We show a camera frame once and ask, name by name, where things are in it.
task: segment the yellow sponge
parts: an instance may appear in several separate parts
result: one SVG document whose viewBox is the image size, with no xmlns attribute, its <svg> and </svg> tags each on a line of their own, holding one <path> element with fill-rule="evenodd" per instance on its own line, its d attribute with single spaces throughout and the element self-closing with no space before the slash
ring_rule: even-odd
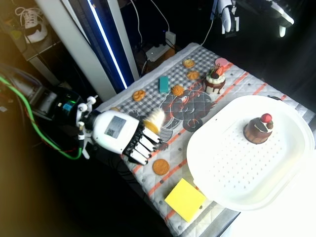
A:
<svg viewBox="0 0 316 237">
<path fill-rule="evenodd" d="M 186 180 L 181 179 L 166 197 L 166 203 L 171 206 L 186 222 L 190 222 L 206 197 L 196 190 Z"/>
</svg>

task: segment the white shoe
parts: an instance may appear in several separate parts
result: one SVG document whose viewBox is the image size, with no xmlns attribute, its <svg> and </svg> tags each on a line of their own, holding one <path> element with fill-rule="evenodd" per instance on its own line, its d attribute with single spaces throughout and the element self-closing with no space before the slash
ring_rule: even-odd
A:
<svg viewBox="0 0 316 237">
<path fill-rule="evenodd" d="M 21 26 L 25 28 L 26 43 L 36 43 L 47 36 L 47 27 L 41 17 L 43 13 L 38 7 L 18 7 L 15 14 L 20 16 Z"/>
</svg>

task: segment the gingham pattern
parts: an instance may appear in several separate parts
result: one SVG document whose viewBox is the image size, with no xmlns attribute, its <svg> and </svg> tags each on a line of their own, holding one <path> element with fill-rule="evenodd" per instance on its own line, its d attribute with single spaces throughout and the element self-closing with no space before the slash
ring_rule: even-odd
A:
<svg viewBox="0 0 316 237">
<path fill-rule="evenodd" d="M 214 66 L 214 61 L 218 57 L 219 56 L 209 50 L 199 47 L 190 55 L 183 58 L 183 60 L 193 59 L 195 62 L 193 68 L 186 69 L 182 65 L 182 62 L 179 62 L 170 70 L 162 72 L 161 76 L 169 77 L 169 88 L 176 84 L 180 84 L 187 89 L 194 83 L 194 81 L 190 81 L 186 78 L 187 72 L 191 70 L 199 71 L 203 78 L 209 69 Z M 307 123 L 309 123 L 315 116 L 313 112 L 309 111 L 304 106 L 235 65 L 225 72 L 225 77 L 226 84 L 221 90 L 221 94 L 224 96 L 212 93 L 210 96 L 202 94 L 201 97 L 199 97 L 199 99 L 210 97 L 213 101 L 217 102 L 209 113 L 206 112 L 207 115 L 202 119 L 203 123 L 213 117 L 235 98 L 252 94 L 270 97 L 276 96 L 284 99 L 284 102 L 295 108 Z M 166 94 L 159 93 L 158 85 L 159 81 L 158 78 L 156 78 L 156 80 L 147 84 L 145 87 L 138 88 L 146 91 L 145 98 L 140 102 L 135 102 L 129 97 L 122 103 L 118 105 L 113 104 L 113 106 L 118 107 L 121 112 L 124 113 L 137 111 L 140 115 L 147 115 L 152 109 L 160 107 L 162 102 L 166 99 Z M 211 200 L 207 200 L 202 205 L 193 221 L 187 223 L 177 213 L 172 213 L 172 209 L 164 202 L 165 197 L 181 178 L 186 179 L 194 185 L 193 178 L 186 164 L 186 148 L 192 133 L 184 131 L 182 124 L 180 123 L 173 131 L 171 131 L 171 134 L 172 137 L 177 138 L 165 151 L 159 152 L 156 156 L 150 159 L 146 166 L 138 167 L 124 158 L 126 165 L 131 171 L 134 171 L 136 180 L 142 185 L 144 192 L 149 194 L 150 200 L 157 208 L 162 218 L 165 219 L 166 224 L 169 226 L 173 235 L 181 235 L 183 237 L 216 236 L 216 234 L 220 232 L 220 229 L 218 229 L 219 225 L 224 226 L 229 222 L 227 214 L 225 213 L 225 208 L 222 206 Z M 153 162 L 159 158 L 167 160 L 170 164 L 170 171 L 165 176 L 157 176 L 152 170 Z M 235 215 L 237 215 L 237 213 L 230 214 L 231 219 L 234 218 Z"/>
</svg>

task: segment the shoelace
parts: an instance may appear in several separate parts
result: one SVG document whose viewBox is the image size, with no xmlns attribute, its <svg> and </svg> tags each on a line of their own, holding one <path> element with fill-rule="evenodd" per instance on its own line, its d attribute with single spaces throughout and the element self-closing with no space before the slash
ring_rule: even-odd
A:
<svg viewBox="0 0 316 237">
<path fill-rule="evenodd" d="M 15 9 L 15 14 L 17 16 L 20 16 L 21 26 L 34 23 L 35 21 L 38 20 L 38 18 L 43 20 L 43 18 L 41 18 L 40 16 L 43 14 L 43 12 L 38 7 L 31 7 L 31 8 L 18 7 Z"/>
</svg>

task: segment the quilted tablecloth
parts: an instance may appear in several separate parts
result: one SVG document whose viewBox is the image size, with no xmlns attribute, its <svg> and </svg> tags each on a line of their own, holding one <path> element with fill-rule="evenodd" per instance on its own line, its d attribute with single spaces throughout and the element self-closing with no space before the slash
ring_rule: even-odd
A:
<svg viewBox="0 0 316 237">
<path fill-rule="evenodd" d="M 164 201 L 181 178 L 195 187 L 186 160 L 188 141 L 198 128 L 229 102 L 244 95 L 275 97 L 296 109 L 308 124 L 315 126 L 316 119 L 312 111 L 233 63 L 225 67 L 226 84 L 221 93 L 217 94 L 217 90 L 211 94 L 205 93 L 203 79 L 217 58 L 219 56 L 213 52 L 199 44 L 191 43 L 157 69 L 133 83 L 127 90 L 98 107 L 101 112 L 110 107 L 117 107 L 121 112 L 139 120 L 154 108 L 162 108 L 165 111 L 166 121 L 160 134 L 163 144 L 149 159 L 149 163 L 142 166 L 130 163 L 127 158 L 124 158 L 124 161 L 174 236 L 216 237 L 238 215 L 238 212 L 228 210 L 212 200 L 206 200 L 194 219 L 187 223 Z M 182 61 L 186 59 L 194 60 L 193 68 L 187 69 L 182 65 Z M 200 78 L 188 80 L 186 74 L 191 70 L 199 71 Z M 177 84 L 183 86 L 184 94 L 174 96 L 171 92 L 159 93 L 158 79 L 161 76 L 168 76 L 169 88 Z M 132 94 L 140 89 L 146 92 L 146 96 L 142 101 L 135 102 Z M 152 169 L 153 162 L 160 158 L 170 164 L 169 172 L 163 176 L 156 175 Z"/>
</svg>

